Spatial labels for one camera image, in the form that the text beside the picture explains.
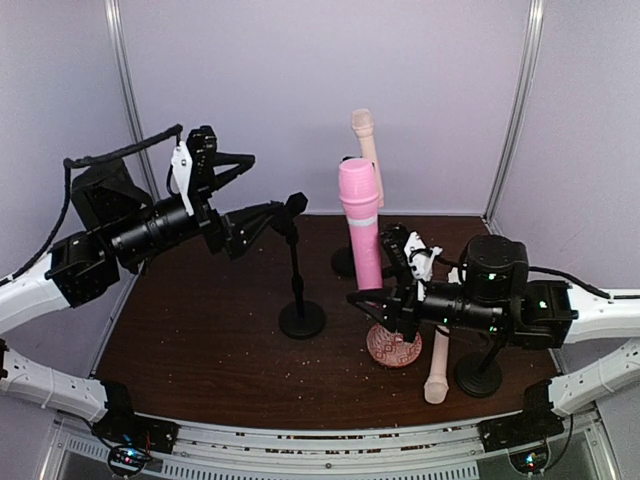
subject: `black round base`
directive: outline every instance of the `black round base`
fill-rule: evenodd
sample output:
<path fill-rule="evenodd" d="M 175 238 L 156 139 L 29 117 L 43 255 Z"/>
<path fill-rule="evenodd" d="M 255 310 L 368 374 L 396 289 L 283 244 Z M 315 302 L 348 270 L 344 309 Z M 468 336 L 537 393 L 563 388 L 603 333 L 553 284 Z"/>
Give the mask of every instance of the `black round base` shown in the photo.
<path fill-rule="evenodd" d="M 356 276 L 356 264 L 353 261 L 351 247 L 339 248 L 331 255 L 331 269 L 341 277 L 354 278 Z"/>
<path fill-rule="evenodd" d="M 464 393 L 476 398 L 490 397 L 498 391 L 502 384 L 502 372 L 494 361 L 483 373 L 478 373 L 478 367 L 484 360 L 481 353 L 465 355 L 454 369 L 456 383 Z"/>
<path fill-rule="evenodd" d="M 304 302 L 304 317 L 298 316 L 295 302 L 290 303 L 280 312 L 280 330 L 287 337 L 304 340 L 319 334 L 326 323 L 324 310 L 317 303 Z"/>

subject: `red patterned coaster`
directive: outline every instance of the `red patterned coaster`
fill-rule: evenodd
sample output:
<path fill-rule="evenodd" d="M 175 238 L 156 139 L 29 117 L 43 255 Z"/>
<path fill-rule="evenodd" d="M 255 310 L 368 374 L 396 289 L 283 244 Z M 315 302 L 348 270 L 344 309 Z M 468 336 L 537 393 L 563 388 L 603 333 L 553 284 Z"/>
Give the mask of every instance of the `red patterned coaster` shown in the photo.
<path fill-rule="evenodd" d="M 385 367 L 401 368 L 413 363 L 422 351 L 422 338 L 416 333 L 413 343 L 403 342 L 399 333 L 389 333 L 376 323 L 367 334 L 367 349 L 373 359 Z"/>

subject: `black bracket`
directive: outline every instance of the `black bracket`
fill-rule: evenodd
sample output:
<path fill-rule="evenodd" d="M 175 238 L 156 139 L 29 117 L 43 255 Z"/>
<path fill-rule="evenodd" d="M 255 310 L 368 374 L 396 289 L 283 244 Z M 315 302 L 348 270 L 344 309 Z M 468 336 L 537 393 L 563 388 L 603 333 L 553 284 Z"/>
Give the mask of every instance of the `black bracket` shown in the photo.
<path fill-rule="evenodd" d="M 522 412 L 478 424 L 485 452 L 543 441 L 564 432 L 562 418 L 551 411 L 550 383 L 550 380 L 544 380 L 527 388 Z"/>
<path fill-rule="evenodd" d="M 7 347 L 7 343 L 0 338 L 0 380 L 9 376 L 9 372 L 4 368 L 4 352 L 8 351 L 9 347 Z"/>
<path fill-rule="evenodd" d="M 107 413 L 93 426 L 93 434 L 118 445 L 146 450 L 147 439 L 154 452 L 171 454 L 178 437 L 176 423 L 136 415 L 127 387 L 101 382 L 107 392 Z"/>

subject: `round stand base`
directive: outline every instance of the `round stand base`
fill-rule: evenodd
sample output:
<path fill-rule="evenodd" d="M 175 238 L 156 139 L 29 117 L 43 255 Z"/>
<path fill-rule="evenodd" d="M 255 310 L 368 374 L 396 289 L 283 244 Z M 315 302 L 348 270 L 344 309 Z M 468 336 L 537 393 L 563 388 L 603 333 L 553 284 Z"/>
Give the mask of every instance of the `round stand base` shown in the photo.
<path fill-rule="evenodd" d="M 422 351 L 422 337 L 416 333 L 413 343 L 403 341 L 402 335 L 388 332 L 376 323 L 367 334 L 367 350 L 373 359 L 389 368 L 411 365 Z"/>
<path fill-rule="evenodd" d="M 495 361 L 483 373 L 478 372 L 484 357 L 481 353 L 470 353 L 458 360 L 454 369 L 458 386 L 464 393 L 475 398 L 490 397 L 502 384 L 502 372 Z"/>
<path fill-rule="evenodd" d="M 280 330 L 287 337 L 304 340 L 322 331 L 326 323 L 326 315 L 320 305 L 305 300 L 304 317 L 299 317 L 296 303 L 292 302 L 280 312 L 279 323 Z"/>
<path fill-rule="evenodd" d="M 350 247 L 342 247 L 331 255 L 331 269 L 336 275 L 345 278 L 356 276 L 356 264 Z"/>

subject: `metal pole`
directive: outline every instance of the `metal pole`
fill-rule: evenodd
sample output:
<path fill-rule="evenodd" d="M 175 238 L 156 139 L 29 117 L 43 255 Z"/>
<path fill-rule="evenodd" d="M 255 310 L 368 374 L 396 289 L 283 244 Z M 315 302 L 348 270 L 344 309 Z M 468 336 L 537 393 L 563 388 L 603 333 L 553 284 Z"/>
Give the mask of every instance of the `metal pole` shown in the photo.
<path fill-rule="evenodd" d="M 502 147 L 502 155 L 500 157 L 500 163 L 498 164 L 498 171 L 496 172 L 496 177 L 489 196 L 489 202 L 487 203 L 487 208 L 484 213 L 484 220 L 489 225 L 492 224 L 496 210 L 498 209 L 507 174 L 509 173 L 509 167 L 511 166 L 511 162 L 515 155 L 518 137 L 522 130 L 525 105 L 531 90 L 536 62 L 538 60 L 538 50 L 540 49 L 540 39 L 542 38 L 543 13 L 544 0 L 531 0 L 529 8 L 529 24 L 527 25 L 527 31 L 525 34 L 522 62 L 520 64 L 520 76 L 518 78 L 518 85 L 516 88 L 516 97 L 511 110 L 511 119 L 509 120 L 509 127 L 507 128 L 507 136 L 505 137 L 504 145 Z"/>
<path fill-rule="evenodd" d="M 129 131 L 131 132 L 133 141 L 140 142 L 144 139 L 144 133 L 142 132 L 140 114 L 138 112 L 138 107 L 133 93 L 131 71 L 129 70 L 122 20 L 120 18 L 120 2 L 119 0 L 105 0 L 105 8 L 107 14 L 107 26 L 109 27 L 109 36 L 111 37 L 111 43 L 113 44 L 116 65 L 118 66 L 118 73 L 120 74 L 120 87 L 122 88 L 124 106 L 129 120 Z M 146 150 L 143 150 L 138 153 L 137 156 L 147 190 L 153 201 L 157 202 L 160 200 L 160 192 L 158 191 L 158 184 L 156 183 L 153 175 L 149 155 Z"/>

